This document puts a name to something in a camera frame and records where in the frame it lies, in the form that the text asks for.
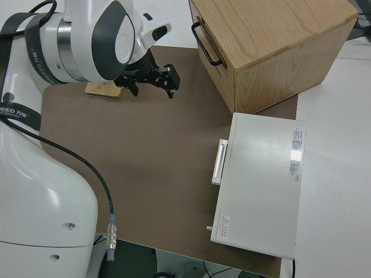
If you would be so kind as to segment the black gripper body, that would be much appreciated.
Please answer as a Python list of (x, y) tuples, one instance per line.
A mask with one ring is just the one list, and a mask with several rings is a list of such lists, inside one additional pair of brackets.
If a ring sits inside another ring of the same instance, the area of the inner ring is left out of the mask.
[(169, 88), (179, 90), (180, 77), (173, 64), (167, 64), (163, 68), (157, 66), (149, 49), (141, 59), (129, 64), (114, 83), (117, 87), (126, 89), (131, 83), (147, 83), (165, 91)]

